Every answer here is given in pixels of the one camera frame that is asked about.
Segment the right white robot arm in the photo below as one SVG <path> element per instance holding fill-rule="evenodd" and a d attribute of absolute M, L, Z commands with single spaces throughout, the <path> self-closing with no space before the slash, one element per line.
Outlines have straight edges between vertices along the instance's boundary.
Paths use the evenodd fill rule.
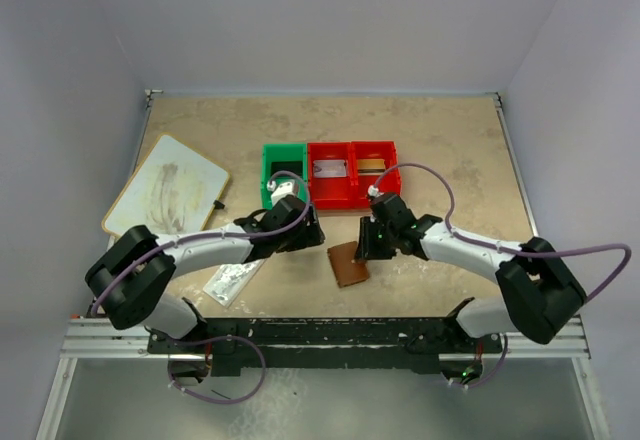
<path fill-rule="evenodd" d="M 499 287 L 498 296 L 467 299 L 449 314 L 470 338 L 518 332 L 547 344 L 586 303 L 583 287 L 542 238 L 493 248 L 490 238 L 470 234 L 465 242 L 442 218 L 416 217 L 395 193 L 372 198 L 370 209 L 360 219 L 355 260 L 388 260 L 400 252 L 461 268 Z"/>

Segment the brown leather card holder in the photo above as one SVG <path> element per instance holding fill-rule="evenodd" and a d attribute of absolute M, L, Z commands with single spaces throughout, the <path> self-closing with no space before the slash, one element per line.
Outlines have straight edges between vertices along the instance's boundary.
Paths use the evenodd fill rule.
<path fill-rule="evenodd" d="M 351 241 L 330 247 L 328 259 L 339 288 L 346 288 L 367 281 L 370 273 L 367 265 L 357 261 L 355 254 L 358 243 Z"/>

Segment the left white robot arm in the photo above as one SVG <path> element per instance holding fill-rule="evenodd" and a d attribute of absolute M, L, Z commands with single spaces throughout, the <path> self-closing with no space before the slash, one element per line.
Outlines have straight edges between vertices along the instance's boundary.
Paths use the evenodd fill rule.
<path fill-rule="evenodd" d="M 315 208 L 287 195 L 270 209 L 186 235 L 130 228 L 89 268 L 85 282 L 117 330 L 141 325 L 178 342 L 202 340 L 207 322 L 193 303 L 167 291 L 170 281 L 221 265 L 243 265 L 321 245 Z"/>

